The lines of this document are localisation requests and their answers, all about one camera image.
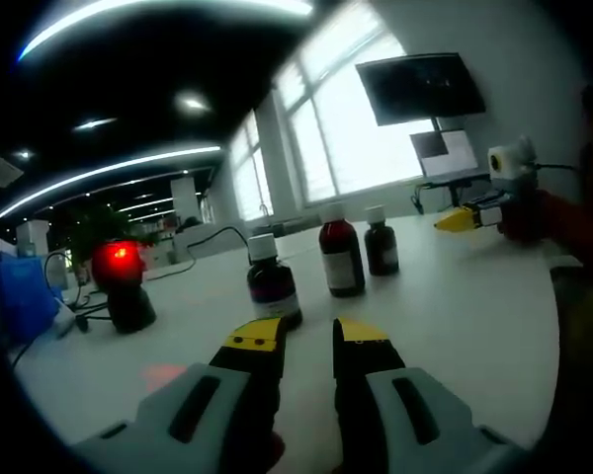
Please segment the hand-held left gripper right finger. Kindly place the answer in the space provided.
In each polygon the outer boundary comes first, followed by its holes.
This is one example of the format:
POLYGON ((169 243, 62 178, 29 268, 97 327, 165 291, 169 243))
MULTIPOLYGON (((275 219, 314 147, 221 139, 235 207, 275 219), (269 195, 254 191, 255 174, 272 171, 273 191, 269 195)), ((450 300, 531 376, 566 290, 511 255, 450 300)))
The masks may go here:
POLYGON ((387 335, 333 322, 335 409, 345 473, 517 473, 528 453, 472 421, 428 372, 407 367, 387 335))

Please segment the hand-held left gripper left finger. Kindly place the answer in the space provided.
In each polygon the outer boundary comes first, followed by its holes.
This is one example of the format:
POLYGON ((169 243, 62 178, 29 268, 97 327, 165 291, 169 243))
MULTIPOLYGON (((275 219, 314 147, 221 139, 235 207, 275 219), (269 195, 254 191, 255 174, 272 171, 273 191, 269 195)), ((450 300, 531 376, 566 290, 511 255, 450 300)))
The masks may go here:
POLYGON ((133 421, 77 443, 96 473, 266 473, 285 445, 274 432, 287 322, 248 322, 208 363, 149 394, 133 421))

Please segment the person's right hand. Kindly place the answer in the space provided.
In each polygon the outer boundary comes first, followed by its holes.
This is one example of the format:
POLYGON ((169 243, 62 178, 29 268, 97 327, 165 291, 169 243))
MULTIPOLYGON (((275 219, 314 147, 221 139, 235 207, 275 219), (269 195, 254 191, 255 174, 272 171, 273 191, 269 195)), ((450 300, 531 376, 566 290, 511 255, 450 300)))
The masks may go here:
POLYGON ((533 245, 553 235, 554 205, 552 194, 537 190, 504 202, 498 231, 508 240, 533 245))

